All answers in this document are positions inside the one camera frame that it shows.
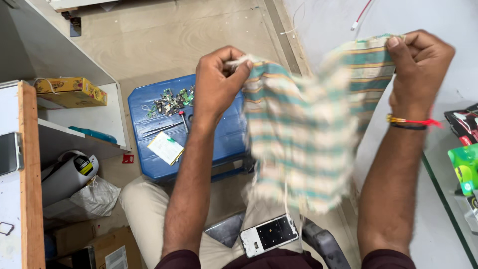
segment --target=sleeve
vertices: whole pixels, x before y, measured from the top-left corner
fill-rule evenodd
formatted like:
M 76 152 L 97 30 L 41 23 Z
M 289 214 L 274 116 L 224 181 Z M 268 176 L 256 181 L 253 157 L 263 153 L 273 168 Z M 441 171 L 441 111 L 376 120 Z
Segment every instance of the sleeve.
M 182 249 L 164 256 L 154 269 L 201 269 L 201 263 L 196 253 Z
M 416 269 L 412 259 L 402 252 L 378 249 L 368 253 L 362 269 Z

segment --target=glass edge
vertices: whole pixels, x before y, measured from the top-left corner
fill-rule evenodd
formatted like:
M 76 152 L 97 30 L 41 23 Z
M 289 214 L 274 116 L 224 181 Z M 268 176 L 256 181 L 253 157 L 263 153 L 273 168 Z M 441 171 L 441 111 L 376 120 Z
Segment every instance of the glass edge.
M 461 232 L 460 226 L 458 226 L 458 222 L 456 222 L 455 216 L 453 215 L 453 212 L 451 211 L 451 208 L 448 205 L 448 201 L 446 200 L 445 195 L 443 194 L 442 189 L 440 188 L 440 184 L 436 180 L 435 174 L 433 173 L 432 167 L 430 166 L 430 163 L 428 163 L 428 159 L 426 158 L 426 155 L 424 152 L 422 152 L 422 162 L 423 162 L 423 165 L 425 165 L 425 169 L 428 172 L 430 179 L 432 180 L 436 193 L 440 197 L 443 207 L 445 208 L 445 211 L 448 214 L 448 217 L 450 218 L 451 224 L 453 225 L 453 228 L 455 229 L 456 235 L 460 239 L 461 245 L 463 246 L 463 249 L 465 250 L 465 253 L 468 256 L 468 259 L 470 260 L 471 266 L 474 269 L 478 269 L 478 264 L 475 260 L 475 257 L 473 256 L 473 253 L 471 253 L 470 247 L 468 246 L 468 243 Z

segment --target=screwdriver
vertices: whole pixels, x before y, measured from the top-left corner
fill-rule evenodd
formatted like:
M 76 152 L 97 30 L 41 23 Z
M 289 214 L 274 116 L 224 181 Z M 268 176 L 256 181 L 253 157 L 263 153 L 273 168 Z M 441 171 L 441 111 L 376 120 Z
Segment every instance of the screwdriver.
M 188 136 L 188 135 L 189 135 L 189 128 L 187 127 L 186 119 L 185 119 L 185 117 L 184 117 L 185 112 L 184 112 L 184 111 L 180 111 L 179 114 L 181 115 L 181 118 L 183 119 L 184 128 L 186 129 L 186 136 Z
M 152 133 L 151 133 L 151 134 L 147 134 L 147 135 L 145 135 L 145 136 L 143 136 L 143 137 L 148 137 L 148 136 L 150 136 L 150 135 L 154 135 L 154 134 L 157 133 L 157 132 L 160 132 L 160 131 L 162 131 L 162 130 L 169 129 L 169 128 L 171 128 L 171 127 L 174 127 L 174 126 L 180 125 L 180 124 L 181 124 L 181 122 L 178 122 L 178 123 L 174 123 L 174 124 L 171 124 L 171 125 L 168 125 L 168 126 L 165 126 L 165 127 L 156 128 L 156 129 L 152 129 L 152 130 L 146 131 L 145 133 L 149 133 L 149 132 L 152 132 Z

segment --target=phone frame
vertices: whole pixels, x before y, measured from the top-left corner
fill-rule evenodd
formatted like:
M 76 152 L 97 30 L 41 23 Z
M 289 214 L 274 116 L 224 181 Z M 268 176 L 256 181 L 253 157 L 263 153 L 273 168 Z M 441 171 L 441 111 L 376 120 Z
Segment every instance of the phone frame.
M 1 176 L 6 176 L 11 173 L 14 173 L 16 171 L 22 170 L 23 169 L 23 143 L 22 143 L 22 134 L 19 132 L 10 132 L 6 134 L 2 134 L 0 136 L 7 136 L 10 134 L 14 134 L 14 140 L 15 140 L 15 159 L 16 159 L 16 168 L 15 170 L 12 171 L 7 171 L 3 174 L 0 173 Z
M 262 244 L 261 244 L 261 246 L 260 246 L 259 248 L 257 248 L 257 249 L 262 249 L 262 250 L 263 250 L 262 252 L 258 252 L 257 249 L 253 249 L 252 251 L 254 251 L 255 253 L 251 253 L 251 251 L 248 250 L 249 248 L 246 247 L 246 245 L 244 244 L 244 240 L 242 239 L 243 233 L 244 233 L 244 232 L 247 232 L 247 231 L 249 231 L 249 230 L 252 230 L 252 229 L 255 229 L 255 230 L 256 230 L 256 233 L 257 233 L 257 228 L 258 228 L 258 227 L 261 227 L 261 226 L 263 226 L 263 225 L 265 225 L 265 224 L 268 224 L 268 223 L 271 223 L 271 222 L 273 222 L 273 221 L 282 219 L 282 218 L 284 218 L 284 217 L 287 218 L 287 224 L 290 226 L 290 228 L 291 228 L 291 230 L 292 230 L 292 233 L 295 234 L 295 238 L 292 238 L 292 239 L 290 239 L 290 240 L 287 240 L 287 241 L 285 241 L 285 242 L 282 242 L 282 243 L 280 243 L 280 244 L 277 244 L 277 245 L 272 246 L 272 247 L 267 248 L 267 249 L 263 249 L 263 248 L 262 248 Z M 292 220 L 287 214 L 284 214 L 284 215 L 275 217 L 275 218 L 273 218 L 273 219 L 271 219 L 271 220 L 268 220 L 268 221 L 266 221 L 266 222 L 263 222 L 263 223 L 261 223 L 261 224 L 259 224 L 259 225 L 256 225 L 256 226 L 254 226 L 254 227 L 251 227 L 251 228 L 249 228 L 249 229 L 246 229 L 246 230 L 241 231 L 241 232 L 239 233 L 239 238 L 240 238 L 240 240 L 241 240 L 242 246 L 244 247 L 244 252 L 246 253 L 247 258 L 252 258 L 252 257 L 255 257 L 255 256 L 260 255 L 260 254 L 262 254 L 262 253 L 265 253 L 265 252 L 267 252 L 267 251 L 269 251 L 269 250 L 273 250 L 273 249 L 275 249 L 275 248 L 281 247 L 281 246 L 283 246 L 283 245 L 286 245 L 286 244 L 288 244 L 288 243 L 290 243 L 290 242 L 292 242 L 292 241 L 295 241 L 295 240 L 299 239 L 299 233 L 297 232 L 297 228 L 295 228 L 295 224 L 294 224 L 293 220 Z

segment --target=cardboard box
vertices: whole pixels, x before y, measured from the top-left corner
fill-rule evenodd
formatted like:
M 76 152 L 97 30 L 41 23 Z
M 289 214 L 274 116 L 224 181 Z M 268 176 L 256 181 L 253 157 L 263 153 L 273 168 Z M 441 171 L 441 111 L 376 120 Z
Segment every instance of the cardboard box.
M 88 221 L 75 223 L 53 232 L 59 257 L 84 248 L 96 237 L 96 228 Z
M 71 254 L 73 269 L 140 269 L 141 254 L 129 227 L 97 237 Z
M 38 109 L 64 109 L 107 105 L 108 95 L 82 77 L 48 78 L 35 82 Z

